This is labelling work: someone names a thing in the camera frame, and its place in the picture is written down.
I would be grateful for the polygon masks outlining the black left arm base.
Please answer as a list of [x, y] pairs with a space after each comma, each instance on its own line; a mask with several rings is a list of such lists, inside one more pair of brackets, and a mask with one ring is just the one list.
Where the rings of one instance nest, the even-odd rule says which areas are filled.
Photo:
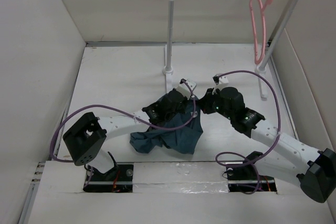
[[132, 193], [133, 192], [133, 163], [118, 164], [108, 175], [93, 172], [87, 168], [83, 190], [87, 193]]

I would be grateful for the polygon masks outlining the white metal clothes rack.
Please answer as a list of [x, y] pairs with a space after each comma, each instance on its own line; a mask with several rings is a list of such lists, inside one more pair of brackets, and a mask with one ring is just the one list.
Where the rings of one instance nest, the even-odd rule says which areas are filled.
[[266, 64], [299, 0], [168, 0], [165, 89], [173, 87], [173, 44], [251, 44], [253, 73]]

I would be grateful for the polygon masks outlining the blue t shirt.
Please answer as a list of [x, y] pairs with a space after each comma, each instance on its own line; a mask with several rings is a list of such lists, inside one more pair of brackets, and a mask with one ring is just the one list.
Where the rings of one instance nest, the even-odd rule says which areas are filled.
[[[197, 116], [191, 119], [193, 110], [196, 110]], [[135, 132], [130, 134], [130, 144], [138, 153], [148, 154], [156, 146], [166, 147], [181, 154], [194, 154], [196, 145], [203, 129], [201, 126], [201, 110], [193, 106], [193, 101], [189, 100], [185, 113], [177, 114], [171, 121], [166, 122], [163, 126], [173, 128], [186, 123], [190, 123], [181, 129], [175, 131], [164, 131], [149, 128], [146, 132]]]

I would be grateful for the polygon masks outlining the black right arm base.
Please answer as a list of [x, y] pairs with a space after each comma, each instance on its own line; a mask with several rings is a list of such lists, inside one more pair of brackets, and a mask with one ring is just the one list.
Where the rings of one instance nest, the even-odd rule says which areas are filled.
[[240, 192], [245, 195], [251, 195], [253, 192], [277, 192], [275, 179], [270, 176], [257, 176], [255, 167], [253, 165], [243, 167], [231, 167], [231, 165], [239, 165], [251, 161], [259, 157], [262, 153], [254, 151], [247, 157], [234, 152], [222, 152], [222, 155], [235, 155], [241, 158], [241, 161], [220, 161], [220, 164], [228, 164], [222, 172], [222, 177], [228, 181], [228, 189], [230, 193]]

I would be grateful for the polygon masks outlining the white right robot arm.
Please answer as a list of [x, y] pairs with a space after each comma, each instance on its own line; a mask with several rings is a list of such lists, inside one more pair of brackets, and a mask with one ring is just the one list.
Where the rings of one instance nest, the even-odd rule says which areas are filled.
[[286, 163], [260, 157], [242, 166], [243, 174], [255, 178], [261, 169], [270, 176], [301, 188], [312, 200], [324, 203], [335, 190], [335, 152], [308, 146], [273, 126], [260, 113], [245, 106], [236, 88], [209, 88], [197, 103], [205, 114], [218, 113], [229, 119], [239, 133], [263, 143], [287, 160]]

